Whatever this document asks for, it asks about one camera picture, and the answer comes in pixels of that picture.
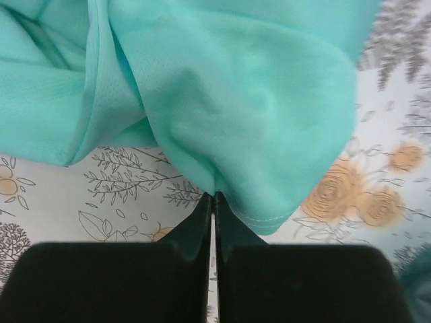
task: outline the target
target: mint green fabric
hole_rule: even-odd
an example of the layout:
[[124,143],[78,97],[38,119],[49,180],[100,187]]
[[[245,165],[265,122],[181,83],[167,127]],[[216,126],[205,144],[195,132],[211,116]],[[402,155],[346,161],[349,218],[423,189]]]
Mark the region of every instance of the mint green fabric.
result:
[[274,232],[355,124],[379,0],[0,0],[0,152],[159,145]]

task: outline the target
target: floral tablecloth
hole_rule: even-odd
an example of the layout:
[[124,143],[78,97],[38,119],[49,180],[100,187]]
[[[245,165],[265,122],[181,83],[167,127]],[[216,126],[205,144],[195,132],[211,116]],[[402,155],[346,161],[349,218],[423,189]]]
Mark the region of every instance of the floral tablecloth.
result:
[[[356,132],[266,241],[370,244],[395,272],[431,244],[430,30],[431,0],[383,3],[358,66]],[[32,244],[157,241],[201,195],[159,149],[100,147],[67,168],[0,156],[0,288]],[[215,265],[211,257],[209,322]]]

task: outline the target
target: teal fabric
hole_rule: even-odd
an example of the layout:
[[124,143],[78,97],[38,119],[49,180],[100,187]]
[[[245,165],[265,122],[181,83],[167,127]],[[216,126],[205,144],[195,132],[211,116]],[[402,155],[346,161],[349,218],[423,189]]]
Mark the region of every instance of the teal fabric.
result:
[[431,322],[431,247],[423,250],[399,279],[414,322]]
[[0,0],[0,152],[159,145],[274,232],[355,124],[379,0]]

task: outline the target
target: turquoise cloth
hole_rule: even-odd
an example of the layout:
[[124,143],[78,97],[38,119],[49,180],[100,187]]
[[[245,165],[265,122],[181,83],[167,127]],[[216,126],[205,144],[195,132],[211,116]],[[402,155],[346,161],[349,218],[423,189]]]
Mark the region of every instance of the turquoise cloth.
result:
[[0,0],[0,152],[157,144],[270,234],[353,131],[379,2]]
[[400,274],[401,285],[415,323],[431,322],[431,247]]

